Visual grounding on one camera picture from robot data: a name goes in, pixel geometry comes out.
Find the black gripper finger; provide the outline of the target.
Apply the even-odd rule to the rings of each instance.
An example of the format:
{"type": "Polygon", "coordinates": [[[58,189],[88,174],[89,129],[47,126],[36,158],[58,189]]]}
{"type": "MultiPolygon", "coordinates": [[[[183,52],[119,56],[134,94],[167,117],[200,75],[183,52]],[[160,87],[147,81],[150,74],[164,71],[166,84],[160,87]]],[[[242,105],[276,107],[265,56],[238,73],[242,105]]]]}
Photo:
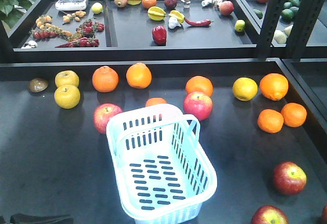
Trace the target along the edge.
{"type": "Polygon", "coordinates": [[[10,223],[74,223],[70,215],[32,216],[17,213],[11,216],[10,223]]]}

